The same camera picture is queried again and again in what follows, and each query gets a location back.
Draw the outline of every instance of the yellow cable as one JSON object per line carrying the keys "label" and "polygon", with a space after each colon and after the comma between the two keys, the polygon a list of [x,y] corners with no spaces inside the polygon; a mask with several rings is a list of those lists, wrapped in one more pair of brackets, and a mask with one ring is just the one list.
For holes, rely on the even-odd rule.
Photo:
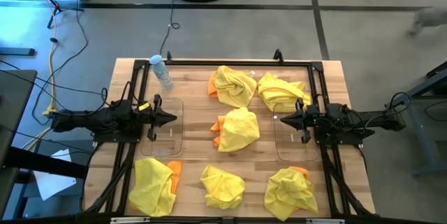
{"label": "yellow cable", "polygon": [[[57,23],[56,23],[56,17],[54,16],[53,10],[51,9],[51,5],[49,3],[48,0],[45,0],[45,2],[47,3],[48,8],[50,9],[51,12],[51,16],[53,17],[53,23],[54,23],[54,30],[53,30],[53,38],[56,38],[56,34],[57,34]],[[48,66],[50,67],[50,75],[51,75],[51,101],[50,101],[50,105],[48,105],[48,108],[46,111],[43,112],[43,114],[46,116],[48,115],[50,112],[55,112],[56,109],[54,108],[54,76],[53,74],[53,65],[52,65],[52,58],[53,58],[53,54],[54,51],[56,50],[55,48],[55,43],[51,42],[51,50],[50,50],[50,54],[48,55]],[[34,139],[30,140],[29,142],[27,142],[22,148],[25,148],[28,143],[31,143],[29,145],[29,147],[27,148],[27,150],[31,150],[40,140],[39,138],[42,138],[45,134],[47,134],[50,131],[50,128],[46,128],[42,133],[40,133],[39,135],[37,135]]]}
{"label": "yellow cable", "polygon": [[[45,2],[47,3],[48,8],[50,9],[51,12],[51,16],[53,17],[53,22],[54,22],[54,31],[53,31],[53,38],[56,38],[56,31],[57,31],[57,23],[56,23],[56,17],[54,16],[54,12],[51,9],[51,5],[50,2],[48,0],[45,0]],[[53,64],[52,64],[52,58],[53,58],[53,54],[54,54],[54,50],[55,50],[55,43],[51,42],[51,50],[50,50],[50,54],[48,56],[48,66],[50,67],[50,75],[51,75],[51,101],[50,101],[50,105],[48,105],[48,108],[46,111],[43,112],[43,115],[47,116],[50,112],[55,112],[56,108],[54,107],[54,76],[53,74]]]}
{"label": "yellow cable", "polygon": [[22,149],[25,148],[25,147],[27,147],[27,145],[28,145],[29,143],[31,143],[31,144],[29,145],[29,147],[27,148],[28,151],[31,150],[31,149],[34,147],[34,145],[36,145],[37,142],[40,141],[39,138],[42,138],[45,134],[47,134],[47,132],[48,132],[49,130],[51,130],[50,127],[46,128],[42,133],[39,133],[39,135],[37,135],[34,139],[29,140],[26,144],[24,144],[23,147],[22,147]]}

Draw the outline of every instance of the bottle cap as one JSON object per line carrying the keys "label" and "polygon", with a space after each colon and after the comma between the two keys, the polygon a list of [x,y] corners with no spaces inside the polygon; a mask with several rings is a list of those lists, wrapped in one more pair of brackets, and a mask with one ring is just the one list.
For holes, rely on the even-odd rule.
{"label": "bottle cap", "polygon": [[159,64],[161,62],[161,55],[154,55],[151,57],[151,59],[149,60],[149,63],[151,65],[156,65]]}

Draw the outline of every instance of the black clamp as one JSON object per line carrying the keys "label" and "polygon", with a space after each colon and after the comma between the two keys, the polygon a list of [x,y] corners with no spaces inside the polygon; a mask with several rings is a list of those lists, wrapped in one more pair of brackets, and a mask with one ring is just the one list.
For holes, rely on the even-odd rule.
{"label": "black clamp", "polygon": [[279,64],[281,64],[281,65],[284,64],[284,58],[282,57],[281,50],[277,49],[277,50],[274,52],[273,60],[279,60],[279,61],[278,61]]}
{"label": "black clamp", "polygon": [[303,110],[305,104],[302,98],[298,98],[295,104],[296,112],[292,115],[284,117],[281,122],[294,127],[296,130],[302,130],[301,143],[307,144],[310,141],[310,132],[307,130],[307,112]]}
{"label": "black clamp", "polygon": [[314,67],[317,71],[319,72],[323,72],[324,68],[323,68],[323,63],[321,61],[313,61],[310,63],[312,65],[312,67]]}
{"label": "black clamp", "polygon": [[161,109],[161,101],[160,95],[156,94],[154,96],[154,109],[150,106],[146,109],[149,111],[149,117],[152,121],[150,129],[147,131],[147,138],[151,141],[156,140],[155,127],[161,127],[162,125],[177,119],[177,116]]}
{"label": "black clamp", "polygon": [[170,63],[173,61],[173,56],[171,56],[169,50],[168,50],[168,55],[167,55],[168,60],[166,61],[167,63]]}

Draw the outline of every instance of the clear acrylic plate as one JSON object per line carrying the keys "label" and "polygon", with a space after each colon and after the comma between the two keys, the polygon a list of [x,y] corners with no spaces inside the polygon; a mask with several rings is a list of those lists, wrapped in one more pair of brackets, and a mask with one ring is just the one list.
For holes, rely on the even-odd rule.
{"label": "clear acrylic plate", "polygon": [[153,157],[169,157],[180,155],[183,146],[183,102],[179,98],[161,97],[161,109],[167,113],[174,114],[177,119],[162,127],[156,127],[156,140],[147,138],[147,131],[150,125],[143,128],[143,142],[141,144],[141,154]]}
{"label": "clear acrylic plate", "polygon": [[273,112],[274,140],[278,157],[287,161],[315,161],[319,152],[314,141],[312,128],[308,128],[312,139],[307,144],[301,142],[302,131],[296,130],[280,121],[281,118],[293,112]]}

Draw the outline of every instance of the yellow cloth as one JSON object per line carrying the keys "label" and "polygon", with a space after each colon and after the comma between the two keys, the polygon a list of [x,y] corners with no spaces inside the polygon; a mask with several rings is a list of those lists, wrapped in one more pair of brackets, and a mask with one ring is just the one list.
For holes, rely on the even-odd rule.
{"label": "yellow cloth", "polygon": [[256,114],[246,107],[233,109],[226,116],[218,116],[217,123],[210,130],[220,132],[213,143],[221,152],[237,151],[259,138]]}
{"label": "yellow cloth", "polygon": [[296,100],[302,98],[305,105],[312,103],[311,96],[305,93],[304,82],[286,82],[266,73],[259,80],[258,93],[267,107],[273,112],[294,112]]}
{"label": "yellow cloth", "polygon": [[289,167],[271,176],[268,179],[264,206],[281,221],[285,221],[298,209],[307,209],[317,214],[318,207],[308,171]]}
{"label": "yellow cloth", "polygon": [[241,203],[245,183],[240,177],[207,165],[200,180],[207,190],[207,206],[234,209]]}
{"label": "yellow cloth", "polygon": [[135,162],[135,186],[129,194],[132,207],[152,217],[165,216],[173,210],[175,189],[182,170],[182,164],[173,161],[169,167],[155,158]]}
{"label": "yellow cloth", "polygon": [[246,107],[256,90],[256,81],[242,71],[220,66],[208,82],[208,95],[221,103],[234,107]]}

